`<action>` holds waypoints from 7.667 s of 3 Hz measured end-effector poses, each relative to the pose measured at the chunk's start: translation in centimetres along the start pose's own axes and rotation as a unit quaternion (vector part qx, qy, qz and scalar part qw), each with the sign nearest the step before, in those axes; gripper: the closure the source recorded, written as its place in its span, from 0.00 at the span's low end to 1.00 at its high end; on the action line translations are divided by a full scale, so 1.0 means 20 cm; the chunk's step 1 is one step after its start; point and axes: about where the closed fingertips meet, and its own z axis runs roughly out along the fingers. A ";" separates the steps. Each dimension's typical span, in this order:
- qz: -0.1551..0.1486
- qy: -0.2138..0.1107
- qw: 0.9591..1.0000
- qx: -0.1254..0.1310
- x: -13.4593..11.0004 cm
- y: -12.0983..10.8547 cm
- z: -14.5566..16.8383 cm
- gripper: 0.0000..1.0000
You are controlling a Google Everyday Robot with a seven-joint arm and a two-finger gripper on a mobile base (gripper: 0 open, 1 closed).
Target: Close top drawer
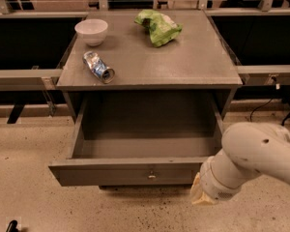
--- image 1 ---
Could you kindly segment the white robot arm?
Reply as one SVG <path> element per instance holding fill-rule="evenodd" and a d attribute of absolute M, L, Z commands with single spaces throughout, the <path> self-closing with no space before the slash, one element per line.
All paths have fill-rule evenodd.
<path fill-rule="evenodd" d="M 248 181 L 268 175 L 290 186 L 290 132 L 269 123 L 237 123 L 222 135 L 221 149 L 207 158 L 190 189 L 194 205 L 232 199 Z"/>

